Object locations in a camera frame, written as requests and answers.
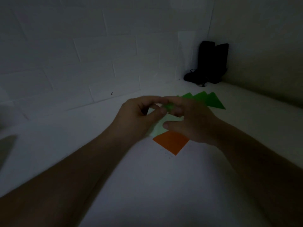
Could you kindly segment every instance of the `pair of black boots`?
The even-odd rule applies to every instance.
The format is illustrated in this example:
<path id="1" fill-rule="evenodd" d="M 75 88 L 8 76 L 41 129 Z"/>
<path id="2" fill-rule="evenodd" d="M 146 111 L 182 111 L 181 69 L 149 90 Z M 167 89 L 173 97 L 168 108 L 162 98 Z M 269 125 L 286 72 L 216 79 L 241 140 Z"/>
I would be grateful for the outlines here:
<path id="1" fill-rule="evenodd" d="M 203 41 L 199 47 L 198 68 L 187 73 L 184 80 L 205 87 L 207 82 L 217 84 L 226 73 L 229 44 L 215 46 L 212 41 Z"/>

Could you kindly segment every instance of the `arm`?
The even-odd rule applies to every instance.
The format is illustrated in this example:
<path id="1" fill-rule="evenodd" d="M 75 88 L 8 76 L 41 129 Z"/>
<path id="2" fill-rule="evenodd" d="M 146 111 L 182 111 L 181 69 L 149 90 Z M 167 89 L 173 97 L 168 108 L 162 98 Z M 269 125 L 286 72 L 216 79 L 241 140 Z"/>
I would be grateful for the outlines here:
<path id="1" fill-rule="evenodd" d="M 105 171 L 144 137 L 166 110 L 158 96 L 124 103 L 112 124 L 76 152 L 0 198 L 1 226 L 67 226 Z M 149 114 L 149 106 L 157 109 Z"/>
<path id="2" fill-rule="evenodd" d="M 176 107 L 171 114 L 182 122 L 166 129 L 191 140 L 217 146 L 275 226 L 303 226 L 303 170 L 266 146 L 218 119 L 202 103 L 167 97 Z"/>

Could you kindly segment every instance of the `orange square paper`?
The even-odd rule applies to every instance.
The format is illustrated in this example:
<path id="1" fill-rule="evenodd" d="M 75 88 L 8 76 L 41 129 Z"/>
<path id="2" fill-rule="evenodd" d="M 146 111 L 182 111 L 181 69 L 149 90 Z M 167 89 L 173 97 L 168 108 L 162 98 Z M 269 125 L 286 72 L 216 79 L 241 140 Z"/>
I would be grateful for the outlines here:
<path id="1" fill-rule="evenodd" d="M 177 155 L 189 141 L 189 139 L 184 135 L 173 131 L 167 131 L 158 135 L 154 137 L 153 140 L 168 151 L 172 152 L 174 155 Z"/>

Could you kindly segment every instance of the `pale green paper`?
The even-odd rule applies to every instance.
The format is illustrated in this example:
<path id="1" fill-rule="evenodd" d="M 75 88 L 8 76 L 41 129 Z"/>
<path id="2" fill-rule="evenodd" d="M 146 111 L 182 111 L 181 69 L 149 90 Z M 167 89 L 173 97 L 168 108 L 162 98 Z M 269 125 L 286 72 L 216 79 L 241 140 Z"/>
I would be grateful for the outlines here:
<path id="1" fill-rule="evenodd" d="M 150 114 L 154 111 L 154 109 L 150 108 L 147 112 L 147 114 Z M 166 121 L 183 121 L 184 116 L 182 117 L 176 117 L 170 114 L 166 114 L 161 120 L 159 120 L 159 122 L 157 122 L 155 125 L 153 125 L 150 130 L 148 131 L 147 135 L 151 136 L 151 137 L 156 137 L 158 135 L 161 135 L 165 132 L 167 132 L 167 129 L 163 128 L 163 123 Z"/>

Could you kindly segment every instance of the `white table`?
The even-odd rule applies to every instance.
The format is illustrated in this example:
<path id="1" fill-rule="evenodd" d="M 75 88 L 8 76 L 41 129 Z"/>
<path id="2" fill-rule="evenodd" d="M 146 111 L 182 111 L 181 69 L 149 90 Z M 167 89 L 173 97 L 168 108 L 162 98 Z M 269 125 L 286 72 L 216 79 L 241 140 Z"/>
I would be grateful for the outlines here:
<path id="1" fill-rule="evenodd" d="M 17 141 L 0 171 L 0 196 L 101 133 L 121 104 L 140 95 L 214 91 L 221 119 L 303 167 L 303 110 L 226 84 L 184 81 L 153 87 L 0 131 Z M 150 137 L 115 168 L 80 226 L 268 226 L 238 175 L 215 147 L 188 142 L 177 156 Z"/>

